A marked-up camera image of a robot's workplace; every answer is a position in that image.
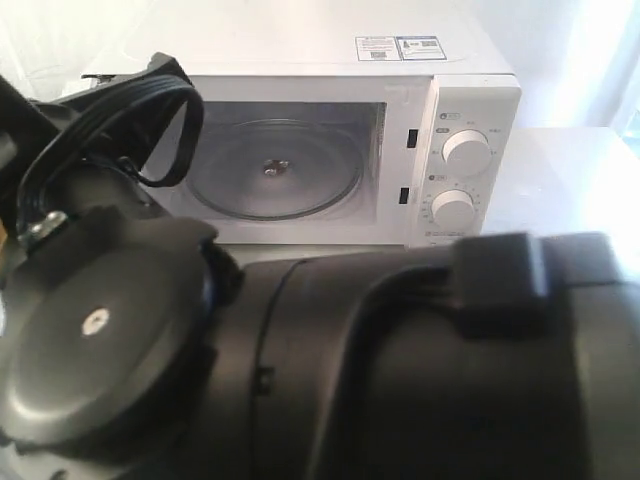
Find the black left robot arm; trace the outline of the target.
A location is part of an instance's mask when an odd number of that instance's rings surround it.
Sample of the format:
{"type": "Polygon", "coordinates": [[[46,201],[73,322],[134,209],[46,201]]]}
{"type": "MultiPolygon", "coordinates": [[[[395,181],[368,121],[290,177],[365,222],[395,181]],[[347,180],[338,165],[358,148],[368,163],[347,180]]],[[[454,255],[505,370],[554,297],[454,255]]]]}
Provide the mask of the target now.
{"type": "Polygon", "coordinates": [[[598,233],[239,267],[148,197],[204,103],[177,60],[1,86],[5,479],[635,479],[639,285],[598,233]]]}

